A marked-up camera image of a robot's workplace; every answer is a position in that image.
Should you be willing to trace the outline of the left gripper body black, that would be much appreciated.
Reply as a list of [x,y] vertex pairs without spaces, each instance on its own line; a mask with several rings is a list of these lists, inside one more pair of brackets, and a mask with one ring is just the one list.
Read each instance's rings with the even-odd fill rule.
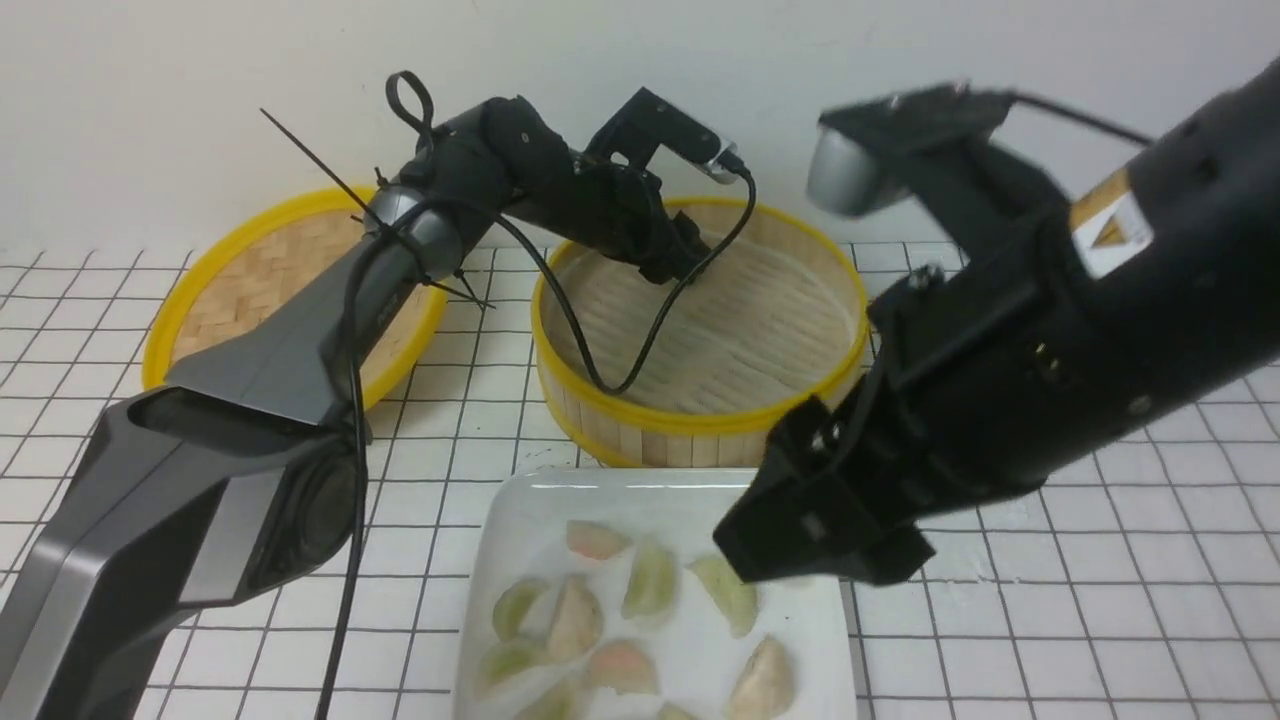
[[520,154],[520,219],[636,268],[653,284],[681,281],[710,255],[696,222],[668,214],[646,168],[570,150]]

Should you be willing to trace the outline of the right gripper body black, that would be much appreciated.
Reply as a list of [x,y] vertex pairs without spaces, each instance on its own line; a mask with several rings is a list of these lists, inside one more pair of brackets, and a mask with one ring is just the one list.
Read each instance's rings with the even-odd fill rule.
[[869,309],[881,348],[833,407],[809,398],[713,532],[746,583],[905,582],[934,556],[919,524],[1019,498],[1075,462],[1068,383],[1048,346],[1066,307],[1046,272],[929,266]]

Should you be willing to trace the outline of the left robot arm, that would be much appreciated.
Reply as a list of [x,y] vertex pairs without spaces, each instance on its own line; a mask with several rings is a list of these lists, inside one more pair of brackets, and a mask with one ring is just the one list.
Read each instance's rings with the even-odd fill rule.
[[356,536],[370,393],[358,370],[416,288],[457,275],[517,218],[685,278],[708,254],[646,170],[668,149],[719,181],[733,145],[640,88],[571,149],[524,97],[448,120],[392,111],[413,156],[358,200],[357,243],[257,328],[174,363],[110,405],[3,609],[5,719],[129,719],[166,634],[305,577]]

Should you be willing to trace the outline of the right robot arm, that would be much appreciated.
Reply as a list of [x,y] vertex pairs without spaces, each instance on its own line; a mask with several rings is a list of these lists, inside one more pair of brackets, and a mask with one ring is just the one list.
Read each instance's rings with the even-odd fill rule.
[[870,370],[771,429],[712,534],[742,582],[905,582],[934,555],[922,519],[1037,492],[1277,357],[1276,64],[1155,140],[964,83],[818,126],[815,206],[915,199],[966,265],[879,293]]

